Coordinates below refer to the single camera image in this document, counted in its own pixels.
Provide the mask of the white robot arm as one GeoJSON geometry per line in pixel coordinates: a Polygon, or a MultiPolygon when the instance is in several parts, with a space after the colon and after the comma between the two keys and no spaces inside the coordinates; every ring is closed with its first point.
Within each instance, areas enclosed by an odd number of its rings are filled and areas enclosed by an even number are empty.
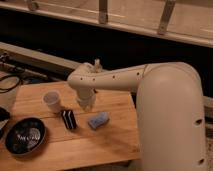
{"type": "Polygon", "coordinates": [[[94,103],[96,89],[136,94],[142,171],[207,171],[203,92],[192,66],[154,63],[97,73],[84,63],[67,82],[82,108],[94,103]]]}

